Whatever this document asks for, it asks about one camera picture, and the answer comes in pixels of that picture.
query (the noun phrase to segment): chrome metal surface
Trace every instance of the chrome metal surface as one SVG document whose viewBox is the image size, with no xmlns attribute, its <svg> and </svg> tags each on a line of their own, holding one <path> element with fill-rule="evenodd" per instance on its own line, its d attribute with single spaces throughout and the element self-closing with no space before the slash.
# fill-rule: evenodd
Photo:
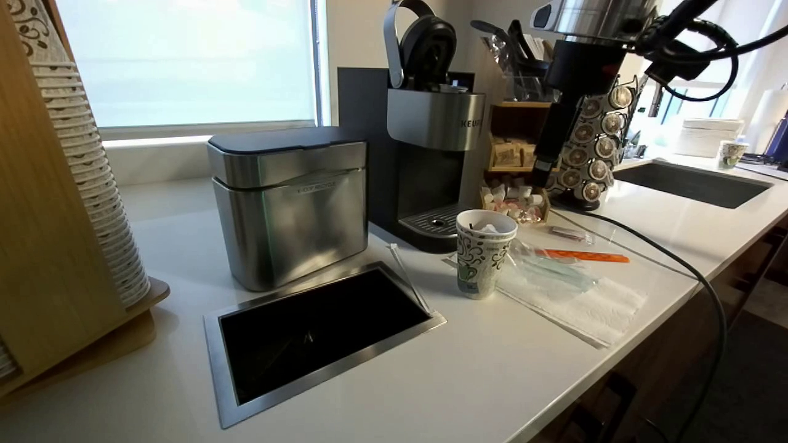
<svg viewBox="0 0 788 443">
<path fill-rule="evenodd" d="M 225 187 L 274 187 L 313 172 L 357 169 L 367 146 L 343 141 L 336 129 L 266 139 L 213 139 L 210 161 Z"/>
<path fill-rule="evenodd" d="M 672 166 L 666 161 L 650 161 L 643 166 L 623 168 L 614 172 L 615 179 L 650 187 L 657 193 L 707 203 L 714 206 L 742 206 L 772 187 L 772 182 Z"/>
<path fill-rule="evenodd" d="M 481 93 L 389 89 L 386 130 L 395 141 L 432 150 L 471 150 L 484 130 Z"/>
<path fill-rule="evenodd" d="M 367 289 L 370 294 L 357 297 L 357 301 L 367 301 L 367 302 L 357 306 L 357 310 L 350 308 L 347 301 L 345 301 L 345 306 L 343 306 L 343 301 L 338 301 L 340 308 L 332 308 L 338 294 L 331 294 L 331 291 L 320 294 L 325 289 L 332 289 L 338 283 L 353 283 L 353 280 L 366 278 L 370 274 L 382 274 L 389 291 L 385 291 L 385 289 L 370 291 Z M 375 302 L 385 294 L 389 294 L 389 297 L 396 297 L 400 306 L 404 310 L 409 310 L 409 320 L 404 320 L 402 327 L 391 329 L 391 334 L 386 334 L 386 337 L 370 334 L 370 339 L 363 343 L 357 350 L 338 354 L 338 360 L 320 365 L 306 374 L 299 374 L 297 380 L 290 380 L 285 383 L 278 383 L 278 386 L 262 392 L 262 393 L 242 393 L 244 382 L 236 377 L 239 369 L 234 366 L 242 363 L 234 360 L 233 348 L 236 348 L 239 343 L 242 343 L 242 348 L 269 348 L 269 354 L 265 358 L 266 366 L 262 372 L 253 372 L 258 380 L 265 380 L 266 369 L 277 372 L 277 365 L 289 366 L 285 363 L 277 363 L 277 360 L 294 360 L 294 358 L 299 360 L 306 352 L 325 354 L 325 348 L 332 344 L 331 339 L 336 339 L 336 344 L 343 344 L 350 337 L 347 332 L 353 332 L 353 339 L 366 339 L 366 334 L 367 334 L 366 323 L 378 324 L 382 320 L 385 323 L 391 320 L 391 316 L 396 317 L 400 313 L 396 310 L 391 313 L 391 302 L 382 302 L 382 306 Z M 258 329 L 253 329 L 253 337 L 228 334 L 225 323 L 229 317 L 256 316 L 262 310 L 282 308 L 285 302 L 300 302 L 306 308 L 290 310 L 294 313 L 290 317 L 278 316 L 277 320 L 282 324 L 253 320 L 253 324 L 258 327 Z M 207 316 L 205 317 L 205 337 L 207 337 L 207 352 L 210 352 L 210 365 L 213 365 L 219 423 L 221 423 L 221 428 L 229 428 L 239 420 L 246 420 L 246 418 L 251 418 L 266 408 L 274 408 L 277 404 L 294 399 L 294 396 L 299 396 L 299 393 L 303 393 L 303 392 L 309 392 L 309 388 L 407 343 L 407 339 L 414 339 L 416 334 L 425 334 L 426 329 L 438 327 L 438 324 L 444 324 L 444 317 L 416 306 L 407 295 L 407 285 L 402 283 L 402 278 L 382 263 L 353 269 L 350 274 L 345 274 L 336 283 L 318 285 L 306 294 L 294 294 L 289 289 L 282 289 L 278 294 L 271 294 L 262 301 L 251 301 L 239 308 L 233 308 L 233 310 L 225 310 L 217 316 Z"/>
<path fill-rule="evenodd" d="M 367 249 L 366 142 L 219 142 L 210 147 L 215 198 L 233 275 L 246 291 L 271 291 Z"/>
<path fill-rule="evenodd" d="M 271 291 L 366 252 L 366 177 L 366 169 L 315 172 L 269 189 L 215 179 L 234 278 Z"/>
<path fill-rule="evenodd" d="M 548 7 L 550 20 L 542 29 L 606 43 L 636 39 L 640 27 L 636 33 L 629 33 L 629 27 L 655 14 L 655 0 L 553 0 Z"/>
</svg>

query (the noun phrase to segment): coffee maker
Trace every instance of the coffee maker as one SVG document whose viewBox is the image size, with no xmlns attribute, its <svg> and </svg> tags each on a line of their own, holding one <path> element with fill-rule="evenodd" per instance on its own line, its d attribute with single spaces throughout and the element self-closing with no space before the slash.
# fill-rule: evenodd
<svg viewBox="0 0 788 443">
<path fill-rule="evenodd" d="M 402 39 L 400 9 L 416 14 Z M 454 252 L 484 96 L 474 75 L 448 72 L 457 29 L 425 0 L 391 0 L 385 44 L 386 68 L 338 68 L 340 129 L 367 142 L 367 219 L 422 252 Z"/>
<path fill-rule="evenodd" d="M 474 75 L 448 76 L 474 91 Z M 389 68 L 338 68 L 340 129 L 367 142 L 367 219 L 422 252 L 454 252 L 454 219 L 471 206 L 462 203 L 469 142 L 395 141 L 389 89 Z"/>
</svg>

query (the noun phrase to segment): drip tray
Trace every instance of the drip tray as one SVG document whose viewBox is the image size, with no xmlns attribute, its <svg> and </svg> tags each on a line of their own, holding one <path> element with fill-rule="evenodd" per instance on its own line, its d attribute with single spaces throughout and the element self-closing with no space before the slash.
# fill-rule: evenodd
<svg viewBox="0 0 788 443">
<path fill-rule="evenodd" d="M 336 283 L 205 317 L 219 423 L 229 428 L 432 327 L 409 289 L 373 263 Z"/>
<path fill-rule="evenodd" d="M 459 206 L 438 206 L 433 212 L 425 212 L 425 214 L 411 214 L 411 216 L 402 216 L 400 225 L 411 230 L 418 236 L 430 236 L 430 238 L 459 238 L 459 230 L 457 230 L 457 216 L 459 216 Z"/>
</svg>

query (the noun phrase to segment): black coffee maker base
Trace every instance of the black coffee maker base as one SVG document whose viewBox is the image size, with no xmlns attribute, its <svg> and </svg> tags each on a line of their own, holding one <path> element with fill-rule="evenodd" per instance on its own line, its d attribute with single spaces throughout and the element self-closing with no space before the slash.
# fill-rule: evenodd
<svg viewBox="0 0 788 443">
<path fill-rule="evenodd" d="M 402 242 L 407 242 L 409 247 L 426 252 L 426 253 L 452 253 L 459 249 L 459 238 L 433 238 L 433 236 L 422 236 L 414 235 L 411 230 L 396 225 L 396 221 L 375 221 L 382 230 L 386 230 L 389 235 L 400 236 Z"/>
</svg>

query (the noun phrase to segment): stacked paper cups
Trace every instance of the stacked paper cups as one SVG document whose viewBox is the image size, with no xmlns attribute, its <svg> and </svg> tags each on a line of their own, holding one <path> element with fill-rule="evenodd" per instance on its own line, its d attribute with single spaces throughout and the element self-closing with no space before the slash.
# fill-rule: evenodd
<svg viewBox="0 0 788 443">
<path fill-rule="evenodd" d="M 121 306 L 133 308 L 148 295 L 151 280 L 138 259 L 82 75 L 65 50 L 43 0 L 6 3 L 17 25 L 21 44 L 40 84 L 43 100 L 71 168 L 75 184 L 84 200 Z M 0 337 L 0 380 L 15 374 L 15 369 Z"/>
</svg>

